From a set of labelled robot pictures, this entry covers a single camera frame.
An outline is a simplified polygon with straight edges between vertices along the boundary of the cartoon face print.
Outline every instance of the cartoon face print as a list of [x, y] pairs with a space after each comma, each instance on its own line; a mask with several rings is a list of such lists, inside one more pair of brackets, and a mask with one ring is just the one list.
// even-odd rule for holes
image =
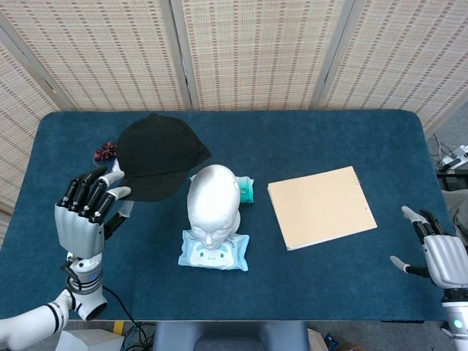
[[190, 263], [208, 267], [232, 267], [234, 266], [233, 250], [226, 243], [212, 250], [205, 248], [202, 243], [196, 243], [190, 255]]

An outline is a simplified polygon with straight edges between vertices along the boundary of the black cable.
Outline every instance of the black cable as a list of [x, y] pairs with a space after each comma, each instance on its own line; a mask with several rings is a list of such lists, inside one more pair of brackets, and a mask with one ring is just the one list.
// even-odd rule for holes
[[116, 300], [121, 304], [122, 306], [122, 309], [124, 309], [125, 313], [127, 314], [128, 318], [132, 321], [132, 323], [135, 325], [136, 328], [140, 329], [140, 331], [143, 333], [144, 337], [145, 337], [145, 340], [148, 340], [148, 337], [146, 336], [146, 333], [145, 331], [138, 325], [138, 323], [135, 322], [135, 320], [133, 319], [132, 315], [130, 314], [130, 312], [128, 312], [127, 308], [125, 307], [124, 303], [122, 302], [122, 300], [117, 296], [117, 294], [115, 294], [111, 289], [109, 289], [108, 287], [105, 287], [104, 285], [102, 285], [102, 289], [106, 290], [108, 293], [110, 293], [111, 295], [113, 295], [114, 298], [116, 298]]

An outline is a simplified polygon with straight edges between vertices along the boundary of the floor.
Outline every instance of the floor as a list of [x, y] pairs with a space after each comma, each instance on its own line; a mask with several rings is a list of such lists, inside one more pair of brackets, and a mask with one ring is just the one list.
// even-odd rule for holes
[[[468, 144], [468, 103], [441, 126], [436, 135], [449, 148]], [[434, 137], [428, 139], [428, 148], [434, 157], [438, 158], [439, 145]], [[311, 328], [319, 331], [322, 335], [331, 334], [341, 343], [341, 346], [362, 346], [366, 351], [455, 351], [453, 341], [440, 332], [439, 324], [440, 322], [433, 321], [426, 321], [423, 324], [380, 321], [310, 322]], [[128, 330], [131, 326], [130, 322], [126, 322], [124, 330]], [[71, 321], [67, 326], [69, 330], [86, 328], [100, 328], [112, 331], [113, 323]], [[58, 340], [59, 335], [54, 335], [27, 350], [54, 351]]]

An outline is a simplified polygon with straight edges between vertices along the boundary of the power strip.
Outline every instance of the power strip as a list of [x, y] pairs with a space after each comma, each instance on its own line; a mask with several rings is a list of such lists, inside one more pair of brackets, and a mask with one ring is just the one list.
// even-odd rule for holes
[[440, 170], [455, 170], [468, 162], [468, 146], [461, 145], [440, 162]]

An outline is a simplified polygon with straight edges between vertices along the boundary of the cap brim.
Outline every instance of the cap brim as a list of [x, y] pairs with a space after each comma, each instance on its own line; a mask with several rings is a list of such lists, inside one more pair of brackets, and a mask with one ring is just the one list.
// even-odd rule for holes
[[128, 186], [132, 192], [125, 200], [159, 201], [175, 193], [187, 179], [188, 170], [179, 172], [128, 177], [122, 179], [119, 186]]

